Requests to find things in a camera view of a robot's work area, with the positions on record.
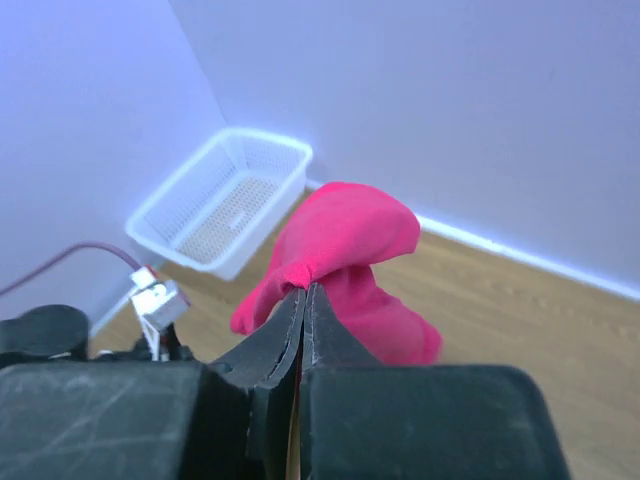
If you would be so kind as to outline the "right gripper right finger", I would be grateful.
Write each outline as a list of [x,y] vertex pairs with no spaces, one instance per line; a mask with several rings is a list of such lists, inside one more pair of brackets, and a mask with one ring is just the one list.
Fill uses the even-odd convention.
[[507,365],[391,367],[307,294],[299,386],[305,479],[566,479],[533,379]]

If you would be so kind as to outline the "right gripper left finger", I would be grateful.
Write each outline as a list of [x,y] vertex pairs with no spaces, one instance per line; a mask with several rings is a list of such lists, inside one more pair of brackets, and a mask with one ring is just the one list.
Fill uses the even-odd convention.
[[217,479],[287,477],[305,302],[305,291],[291,291],[266,323],[209,365]]

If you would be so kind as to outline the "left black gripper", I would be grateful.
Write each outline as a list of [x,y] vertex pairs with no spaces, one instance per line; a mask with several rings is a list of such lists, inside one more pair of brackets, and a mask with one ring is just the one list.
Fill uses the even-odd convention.
[[90,322],[68,305],[36,307],[1,321],[1,367],[56,360],[87,361]]

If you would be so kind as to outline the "pink t shirt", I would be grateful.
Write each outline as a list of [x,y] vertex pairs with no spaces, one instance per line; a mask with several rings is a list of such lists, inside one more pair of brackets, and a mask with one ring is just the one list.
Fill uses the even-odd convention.
[[252,334],[291,290],[318,283],[338,320],[379,360],[435,363],[441,334],[381,289],[372,270],[413,253],[420,233],[414,213],[379,189],[344,182],[322,186],[281,230],[265,276],[232,314],[232,332]]

